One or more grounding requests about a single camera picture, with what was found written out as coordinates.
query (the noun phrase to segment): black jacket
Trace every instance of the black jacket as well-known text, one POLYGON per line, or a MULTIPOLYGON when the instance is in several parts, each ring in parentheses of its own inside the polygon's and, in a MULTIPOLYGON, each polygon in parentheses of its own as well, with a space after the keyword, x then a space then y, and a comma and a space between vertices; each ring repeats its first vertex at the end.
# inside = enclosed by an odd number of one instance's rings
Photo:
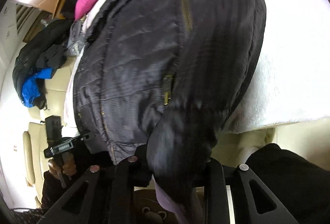
POLYGON ((149 139, 156 177, 190 177, 250 83, 265 21, 264 0, 107 0, 75 75, 78 128, 114 164, 149 139))
POLYGON ((38 69, 61 66, 61 58, 58 61, 57 59, 56 61, 50 59, 53 57, 54 52, 52 52, 51 56, 44 52, 52 45, 60 45, 68 38, 71 24, 72 21, 67 19, 56 20, 50 23, 20 50, 13 70, 13 82, 21 101, 23 100, 22 87, 29 76, 36 73, 38 69))

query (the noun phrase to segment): air vent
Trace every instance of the air vent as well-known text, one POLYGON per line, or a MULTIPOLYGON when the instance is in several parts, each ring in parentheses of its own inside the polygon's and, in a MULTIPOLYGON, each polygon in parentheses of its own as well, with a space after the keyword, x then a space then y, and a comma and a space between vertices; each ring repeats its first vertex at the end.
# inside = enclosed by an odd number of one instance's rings
POLYGON ((28 19, 30 14, 33 12, 35 8, 27 7, 21 4, 16 4, 16 23, 17 23, 17 34, 19 34, 22 26, 25 21, 28 19))

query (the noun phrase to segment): seat cushion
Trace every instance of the seat cushion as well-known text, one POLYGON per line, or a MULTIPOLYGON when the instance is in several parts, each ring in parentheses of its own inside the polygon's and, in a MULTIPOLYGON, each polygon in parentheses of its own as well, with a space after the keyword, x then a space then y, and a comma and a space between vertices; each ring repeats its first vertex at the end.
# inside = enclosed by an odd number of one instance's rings
POLYGON ((34 186, 37 198, 41 201, 42 188, 44 185, 44 172, 48 171, 48 159, 44 156, 44 149, 48 147, 46 125, 29 123, 29 134, 31 139, 33 171, 35 176, 34 186))
POLYGON ((30 185, 33 185, 36 182, 36 178, 34 176, 33 170, 32 146, 29 132, 23 133, 23 148, 26 168, 26 179, 30 185))

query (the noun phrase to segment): zipper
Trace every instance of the zipper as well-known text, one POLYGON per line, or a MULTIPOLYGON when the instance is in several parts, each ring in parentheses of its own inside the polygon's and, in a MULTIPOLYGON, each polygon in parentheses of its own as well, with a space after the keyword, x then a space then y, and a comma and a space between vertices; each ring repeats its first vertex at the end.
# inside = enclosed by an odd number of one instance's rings
POLYGON ((164 105, 167 105, 172 97, 172 81, 173 75, 166 75, 163 78, 162 89, 164 91, 164 105))
MULTIPOLYGON (((192 31, 192 16, 191 16, 189 0, 181 0, 181 11, 182 11, 182 16, 183 16, 183 21, 184 21, 185 35, 186 35, 186 38, 188 38, 192 31)), ((177 81, 175 80, 175 75, 176 75, 177 68, 179 65, 179 56, 173 65, 172 72, 170 71, 169 74, 167 74, 163 78, 163 81, 162 81, 162 90, 163 90, 165 106, 168 105, 169 100, 172 97, 173 89, 176 86, 177 81)))
POLYGON ((191 17, 189 0, 181 0, 181 9, 184 18, 184 26, 185 26, 186 34, 187 36, 189 36, 189 34, 192 31, 192 17, 191 17))
POLYGON ((116 157, 114 155, 113 143, 111 142, 111 139, 110 139, 110 136, 109 136, 108 127, 107 127, 107 124, 106 124, 106 122, 104 120, 105 113, 104 113, 103 107, 101 107, 101 115, 102 115, 103 127, 105 129, 105 132, 106 132, 107 137, 108 137, 109 142, 110 142, 110 155, 111 155, 111 159, 113 160, 113 164, 114 165, 117 165, 118 163, 117 163, 116 157))

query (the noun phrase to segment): white fabric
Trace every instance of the white fabric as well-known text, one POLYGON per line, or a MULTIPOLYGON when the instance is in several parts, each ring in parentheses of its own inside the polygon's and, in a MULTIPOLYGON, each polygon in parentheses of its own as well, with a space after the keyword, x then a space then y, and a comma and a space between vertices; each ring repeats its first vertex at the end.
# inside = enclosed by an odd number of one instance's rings
POLYGON ((75 114, 73 110, 73 80, 75 79, 75 73, 77 72, 80 60, 82 55, 84 54, 84 48, 81 50, 80 54, 77 56, 75 60, 75 65, 73 66, 70 81, 68 84, 68 89, 65 94, 65 102, 64 102, 64 122, 72 128, 77 128, 75 123, 75 114))
MULTIPOLYGON (((93 6, 93 8, 90 10, 90 12, 86 15, 86 19, 83 23, 82 26, 82 30, 83 32, 86 32, 86 30, 88 29, 88 27, 90 27, 93 19, 95 18, 95 16, 97 15, 97 13, 100 11, 100 8, 102 7, 102 5, 105 3, 106 0, 98 0, 95 5, 93 6)), ((64 122, 67 123, 67 125, 69 127, 72 128, 76 128, 77 125, 75 123, 75 114, 74 114, 74 110, 73 110, 73 80, 75 78, 75 73, 78 69, 81 57, 84 53, 84 49, 82 49, 82 51, 80 52, 80 54, 78 55, 76 61, 75 61, 75 65, 73 67, 72 70, 72 74, 70 77, 70 81, 68 84, 68 90, 66 92, 66 96, 65 96, 65 102, 64 102, 64 122)))
POLYGON ((242 133, 330 117, 328 0, 265 0, 267 20, 251 84, 227 122, 242 133))

